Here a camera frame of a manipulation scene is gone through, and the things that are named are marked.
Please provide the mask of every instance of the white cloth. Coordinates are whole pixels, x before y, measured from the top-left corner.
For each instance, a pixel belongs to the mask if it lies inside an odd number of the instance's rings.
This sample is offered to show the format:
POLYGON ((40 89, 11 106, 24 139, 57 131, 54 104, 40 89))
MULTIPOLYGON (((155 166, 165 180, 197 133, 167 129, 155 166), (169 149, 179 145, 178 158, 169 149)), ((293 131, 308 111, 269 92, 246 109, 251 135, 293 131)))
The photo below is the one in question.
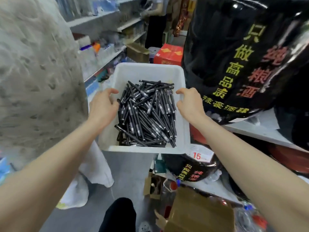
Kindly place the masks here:
POLYGON ((155 9, 157 9, 157 4, 158 3, 163 3, 163 10, 162 10, 162 15, 164 16, 164 15, 166 15, 166 10, 167 10, 167 8, 168 8, 168 2, 170 1, 170 0, 152 0, 153 1, 153 5, 152 5, 152 9, 153 10, 155 10, 155 9))
MULTIPOLYGON (((87 120, 87 95, 71 30, 55 0, 0 0, 0 147, 17 170, 87 120)), ((113 178, 94 142, 80 171, 92 183, 113 178)), ((77 175, 62 208, 87 202, 77 175)))

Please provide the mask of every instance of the floor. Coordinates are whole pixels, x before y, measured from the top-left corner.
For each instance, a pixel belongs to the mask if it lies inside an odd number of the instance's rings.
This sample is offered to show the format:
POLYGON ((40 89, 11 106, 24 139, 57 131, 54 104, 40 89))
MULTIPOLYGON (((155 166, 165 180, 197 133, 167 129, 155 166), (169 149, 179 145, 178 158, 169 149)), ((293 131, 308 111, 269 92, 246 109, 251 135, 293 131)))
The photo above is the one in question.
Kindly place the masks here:
POLYGON ((149 232, 159 232, 155 225, 154 209, 163 214, 158 200, 143 196, 144 180, 154 154, 104 152, 115 183, 111 188, 91 184, 89 200, 84 207, 68 210, 55 209, 40 232, 97 232, 108 207, 120 197, 133 201, 138 227, 149 222, 149 232))

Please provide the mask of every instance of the red number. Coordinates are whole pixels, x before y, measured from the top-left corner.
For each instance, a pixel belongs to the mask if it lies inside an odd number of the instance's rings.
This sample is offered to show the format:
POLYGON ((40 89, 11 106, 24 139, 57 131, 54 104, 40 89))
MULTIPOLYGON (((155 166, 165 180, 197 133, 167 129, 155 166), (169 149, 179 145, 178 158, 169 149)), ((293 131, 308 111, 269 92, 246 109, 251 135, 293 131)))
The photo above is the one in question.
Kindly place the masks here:
POLYGON ((197 159, 197 160, 201 159, 201 154, 197 153, 196 155, 196 152, 194 152, 193 154, 194 154, 194 159, 197 159))

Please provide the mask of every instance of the white plastic bin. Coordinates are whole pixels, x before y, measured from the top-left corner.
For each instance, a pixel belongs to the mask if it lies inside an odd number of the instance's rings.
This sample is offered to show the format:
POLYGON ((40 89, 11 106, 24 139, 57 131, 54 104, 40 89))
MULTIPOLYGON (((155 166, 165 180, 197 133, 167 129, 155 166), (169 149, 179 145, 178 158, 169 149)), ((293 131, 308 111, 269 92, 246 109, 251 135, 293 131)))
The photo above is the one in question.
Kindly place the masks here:
MULTIPOLYGON (((119 93, 114 95, 114 99, 120 98, 126 83, 139 83, 139 80, 159 81, 175 83, 174 91, 186 87, 183 69, 176 65, 148 64, 148 63, 120 63, 117 65, 111 87, 118 89, 119 93)), ((183 95, 174 93, 175 103, 183 99, 183 95)), ((139 153, 165 153, 165 154, 184 154, 190 151, 190 129, 189 123, 181 116, 179 110, 176 111, 176 148, 170 144, 166 148, 158 147, 129 147, 119 146, 117 142, 118 124, 116 117, 99 136, 99 146, 101 150, 114 152, 139 152, 139 153)))

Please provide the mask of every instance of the black trouser leg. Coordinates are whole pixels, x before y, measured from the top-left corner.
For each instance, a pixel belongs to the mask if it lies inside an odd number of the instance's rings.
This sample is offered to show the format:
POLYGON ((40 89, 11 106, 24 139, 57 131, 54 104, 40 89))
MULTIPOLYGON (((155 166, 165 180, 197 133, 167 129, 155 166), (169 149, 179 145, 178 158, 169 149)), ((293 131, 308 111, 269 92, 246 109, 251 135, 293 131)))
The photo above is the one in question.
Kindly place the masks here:
POLYGON ((130 199, 117 199, 106 211, 99 232, 135 232, 136 212, 130 199))
POLYGON ((167 16, 150 16, 145 48, 162 47, 163 32, 166 27, 167 16))

